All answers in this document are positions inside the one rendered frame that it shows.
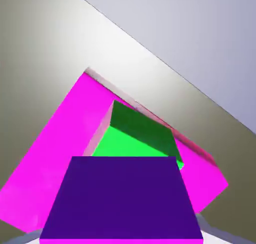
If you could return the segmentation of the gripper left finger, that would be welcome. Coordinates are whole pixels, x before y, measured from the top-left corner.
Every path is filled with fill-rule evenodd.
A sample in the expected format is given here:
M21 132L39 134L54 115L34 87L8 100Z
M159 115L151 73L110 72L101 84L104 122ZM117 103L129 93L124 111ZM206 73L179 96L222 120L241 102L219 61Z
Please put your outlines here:
M41 230L36 230L34 232L24 234L23 236L10 239L3 244L27 244L31 241L37 240L40 237L41 233Z

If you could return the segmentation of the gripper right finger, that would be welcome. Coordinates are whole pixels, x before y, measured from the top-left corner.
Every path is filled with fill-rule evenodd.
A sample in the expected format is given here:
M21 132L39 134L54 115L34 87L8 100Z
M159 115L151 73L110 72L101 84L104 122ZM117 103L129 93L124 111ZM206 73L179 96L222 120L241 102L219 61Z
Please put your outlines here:
M247 240L210 226L200 214L196 219L203 235L203 244L247 244Z

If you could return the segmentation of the small purple cube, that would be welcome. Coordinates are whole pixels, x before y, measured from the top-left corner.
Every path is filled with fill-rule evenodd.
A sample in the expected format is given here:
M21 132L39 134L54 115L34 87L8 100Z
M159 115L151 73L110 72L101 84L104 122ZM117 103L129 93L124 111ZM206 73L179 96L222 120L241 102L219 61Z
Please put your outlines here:
M173 157L73 157L40 244L203 244Z

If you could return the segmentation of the small green cube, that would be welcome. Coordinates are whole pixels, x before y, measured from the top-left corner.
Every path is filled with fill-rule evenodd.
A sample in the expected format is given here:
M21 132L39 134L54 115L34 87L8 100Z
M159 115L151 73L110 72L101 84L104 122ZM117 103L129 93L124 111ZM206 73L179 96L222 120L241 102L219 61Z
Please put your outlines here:
M171 129L116 100L97 130L91 155L170 156L179 169L184 166Z

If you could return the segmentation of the large magenta box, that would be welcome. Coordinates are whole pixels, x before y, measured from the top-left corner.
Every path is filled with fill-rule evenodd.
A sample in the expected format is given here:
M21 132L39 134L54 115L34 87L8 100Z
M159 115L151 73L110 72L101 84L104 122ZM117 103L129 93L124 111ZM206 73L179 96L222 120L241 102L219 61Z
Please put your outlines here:
M151 115L132 99L81 75L0 189L1 221L26 233L43 227L71 157L84 152L114 101ZM210 154L181 133L173 135L192 207L200 213L228 182Z

